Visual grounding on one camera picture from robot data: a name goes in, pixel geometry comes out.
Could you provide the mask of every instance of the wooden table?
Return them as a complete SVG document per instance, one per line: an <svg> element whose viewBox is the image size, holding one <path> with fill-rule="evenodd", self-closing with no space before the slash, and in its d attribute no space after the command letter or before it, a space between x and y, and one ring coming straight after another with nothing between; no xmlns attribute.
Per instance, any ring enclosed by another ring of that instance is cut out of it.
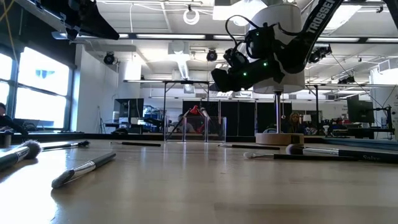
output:
<svg viewBox="0 0 398 224"><path fill-rule="evenodd" d="M111 151L114 161L51 189L65 169ZM0 172L0 223L398 222L396 165L247 160L247 151L92 140L86 149L42 152Z"/></svg>

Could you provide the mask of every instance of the ceiling light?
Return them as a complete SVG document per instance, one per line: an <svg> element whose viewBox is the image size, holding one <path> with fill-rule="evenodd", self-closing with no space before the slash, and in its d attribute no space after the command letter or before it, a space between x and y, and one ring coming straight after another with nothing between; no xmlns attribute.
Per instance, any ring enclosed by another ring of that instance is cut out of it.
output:
<svg viewBox="0 0 398 224"><path fill-rule="evenodd" d="M187 16L187 15L188 15L188 12L191 12L191 11L193 11L193 12L195 13L195 17L192 18L192 19L188 19L188 16ZM188 24L188 25L195 25L195 24L197 24L197 23L199 22L199 19L200 19L199 12L198 12L196 9L191 10L191 11L189 11L189 10L187 9L187 10L184 12L182 18L184 19L184 22L185 22L186 24Z"/></svg>
<svg viewBox="0 0 398 224"><path fill-rule="evenodd" d="M392 43L397 43L398 42L398 38L369 38L367 40L367 42L392 42Z"/></svg>
<svg viewBox="0 0 398 224"><path fill-rule="evenodd" d="M344 25L362 6L340 6L323 32L333 32Z"/></svg>
<svg viewBox="0 0 398 224"><path fill-rule="evenodd" d="M195 39L203 40L205 35L200 34L137 34L138 39Z"/></svg>
<svg viewBox="0 0 398 224"><path fill-rule="evenodd" d="M123 80L123 82L131 82L131 83L163 83L162 80Z"/></svg>
<svg viewBox="0 0 398 224"><path fill-rule="evenodd" d="M350 37L319 37L318 42L329 42L329 43L339 43L339 42L357 42L359 38L350 38Z"/></svg>
<svg viewBox="0 0 398 224"><path fill-rule="evenodd" d="M233 35L236 40L244 40L244 35ZM232 40L229 35L214 35L215 40Z"/></svg>

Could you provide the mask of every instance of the camera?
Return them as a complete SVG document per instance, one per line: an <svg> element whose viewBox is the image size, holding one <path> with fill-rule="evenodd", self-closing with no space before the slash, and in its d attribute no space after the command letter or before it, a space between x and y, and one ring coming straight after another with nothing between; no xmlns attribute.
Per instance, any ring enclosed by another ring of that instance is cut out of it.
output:
<svg viewBox="0 0 398 224"><path fill-rule="evenodd" d="M208 62L214 62L217 60L217 53L215 49L210 49L207 53L206 59Z"/></svg>
<svg viewBox="0 0 398 224"><path fill-rule="evenodd" d="M114 52L107 52L104 57L104 63L106 65L113 65L115 64L116 60L114 58Z"/></svg>

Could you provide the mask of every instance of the black curtain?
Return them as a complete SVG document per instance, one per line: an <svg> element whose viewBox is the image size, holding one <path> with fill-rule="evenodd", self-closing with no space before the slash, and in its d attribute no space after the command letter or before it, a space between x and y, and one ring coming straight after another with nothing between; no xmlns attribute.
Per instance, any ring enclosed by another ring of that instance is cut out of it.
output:
<svg viewBox="0 0 398 224"><path fill-rule="evenodd" d="M238 135L238 102L221 102L221 116L226 117L226 135Z"/></svg>
<svg viewBox="0 0 398 224"><path fill-rule="evenodd" d="M282 103L281 106L284 107L280 112L281 115L285 115L286 118L282 119L282 124L289 120L289 116L292 113L291 103ZM257 103L257 131L258 133L264 132L267 128L273 128L276 124L276 109L274 103Z"/></svg>
<svg viewBox="0 0 398 224"><path fill-rule="evenodd" d="M239 136L254 136L254 103L239 102Z"/></svg>

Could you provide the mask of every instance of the black brush handle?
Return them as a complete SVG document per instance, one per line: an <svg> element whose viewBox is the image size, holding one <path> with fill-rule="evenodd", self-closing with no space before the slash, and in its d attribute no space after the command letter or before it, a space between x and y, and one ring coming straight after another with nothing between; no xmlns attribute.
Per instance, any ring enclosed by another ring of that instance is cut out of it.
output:
<svg viewBox="0 0 398 224"><path fill-rule="evenodd" d="M274 154L274 159L311 160L311 161L358 161L357 158L348 156L303 156Z"/></svg>
<svg viewBox="0 0 398 224"><path fill-rule="evenodd" d="M61 149L61 148L66 148L66 147L71 147L71 144L63 144L63 145L58 145L58 146L45 146L43 149Z"/></svg>
<svg viewBox="0 0 398 224"><path fill-rule="evenodd" d="M245 148L245 149L268 149L268 150L279 150L279 147L272 146L245 146L245 145L231 145L231 147L235 148Z"/></svg>
<svg viewBox="0 0 398 224"><path fill-rule="evenodd" d="M161 146L161 144L142 143L142 142L121 142L121 144L127 145L127 146L157 146L157 147Z"/></svg>
<svg viewBox="0 0 398 224"><path fill-rule="evenodd" d="M18 162L18 156L16 153L11 153L0 157L0 170L6 169L13 166Z"/></svg>
<svg viewBox="0 0 398 224"><path fill-rule="evenodd" d="M398 163L398 154L339 150L339 156L351 156L361 161Z"/></svg>
<svg viewBox="0 0 398 224"><path fill-rule="evenodd" d="M110 152L98 158L92 160L95 163L95 169L99 168L100 166L104 165L105 163L111 161L116 156L116 153Z"/></svg>

